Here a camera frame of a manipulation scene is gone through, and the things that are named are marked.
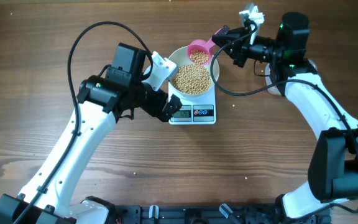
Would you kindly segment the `pink plastic scoop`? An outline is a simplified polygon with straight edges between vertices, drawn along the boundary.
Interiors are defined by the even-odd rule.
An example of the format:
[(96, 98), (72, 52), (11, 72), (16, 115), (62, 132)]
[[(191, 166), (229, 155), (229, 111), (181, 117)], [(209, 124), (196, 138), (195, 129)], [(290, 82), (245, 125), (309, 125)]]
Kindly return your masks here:
[(215, 43), (212, 41), (212, 38), (210, 38), (208, 41), (205, 40), (194, 40), (190, 45), (187, 46), (187, 56), (190, 59), (190, 52), (193, 49), (198, 49), (206, 54), (209, 55), (209, 60), (202, 65), (208, 65), (213, 57), (213, 50), (212, 48), (215, 46)]

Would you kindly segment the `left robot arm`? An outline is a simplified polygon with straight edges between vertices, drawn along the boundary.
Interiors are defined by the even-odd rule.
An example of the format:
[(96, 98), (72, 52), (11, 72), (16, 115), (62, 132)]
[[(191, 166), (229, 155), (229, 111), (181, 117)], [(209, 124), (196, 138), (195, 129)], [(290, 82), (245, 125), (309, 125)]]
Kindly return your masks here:
[(168, 121), (180, 108), (177, 96), (161, 89), (177, 65), (153, 53), (148, 78), (143, 78), (146, 52), (119, 44), (105, 77), (82, 81), (76, 108), (44, 164), (15, 197), (0, 198), (0, 223), (114, 223), (115, 206), (96, 197), (78, 205), (70, 201), (96, 148), (126, 110), (142, 108)]

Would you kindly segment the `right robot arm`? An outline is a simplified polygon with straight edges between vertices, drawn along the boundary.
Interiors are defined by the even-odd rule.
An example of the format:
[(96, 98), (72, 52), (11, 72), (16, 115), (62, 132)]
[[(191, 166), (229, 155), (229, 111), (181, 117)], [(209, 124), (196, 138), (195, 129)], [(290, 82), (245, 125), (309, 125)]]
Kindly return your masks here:
[(266, 63), (267, 88), (276, 88), (298, 108), (317, 140), (307, 181), (273, 204), (247, 206), (242, 221), (329, 223), (330, 209), (358, 201), (358, 120), (327, 91), (316, 65), (305, 56), (310, 33), (306, 15), (285, 13), (274, 39), (258, 35), (262, 13), (246, 9), (240, 17), (241, 27), (222, 29), (212, 41), (239, 67), (247, 59)]

